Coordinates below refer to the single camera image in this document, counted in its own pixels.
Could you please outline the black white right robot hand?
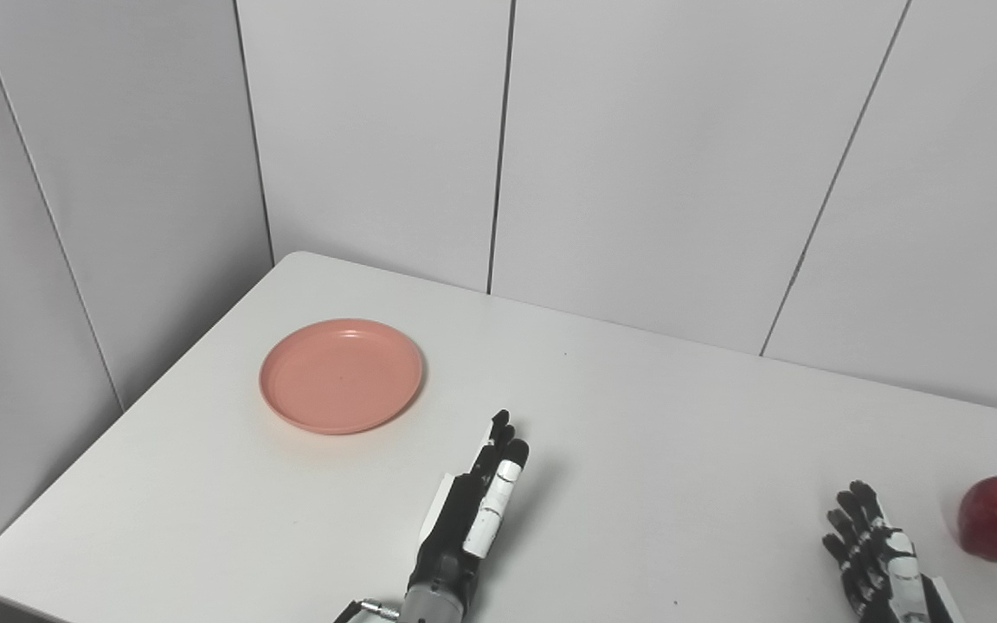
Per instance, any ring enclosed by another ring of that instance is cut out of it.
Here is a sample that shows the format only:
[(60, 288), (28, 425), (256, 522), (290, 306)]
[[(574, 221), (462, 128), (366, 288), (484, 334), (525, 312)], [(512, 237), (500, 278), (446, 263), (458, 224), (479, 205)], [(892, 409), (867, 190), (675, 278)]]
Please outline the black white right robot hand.
[(841, 587), (859, 622), (962, 622), (942, 577), (925, 575), (907, 533), (891, 524), (878, 494), (854, 480), (826, 514), (833, 531), (822, 544), (839, 569)]

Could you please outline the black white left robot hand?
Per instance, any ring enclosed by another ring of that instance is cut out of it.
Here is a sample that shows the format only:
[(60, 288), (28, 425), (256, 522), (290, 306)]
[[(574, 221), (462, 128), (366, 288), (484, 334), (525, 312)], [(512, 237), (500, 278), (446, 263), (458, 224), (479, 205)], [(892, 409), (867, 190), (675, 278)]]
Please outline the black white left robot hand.
[(499, 410), (471, 469), (451, 480), (421, 542), (409, 592), (422, 588), (451, 601), (462, 613), (468, 611), (479, 568), (498, 536), (527, 460), (529, 445), (516, 437), (509, 411)]

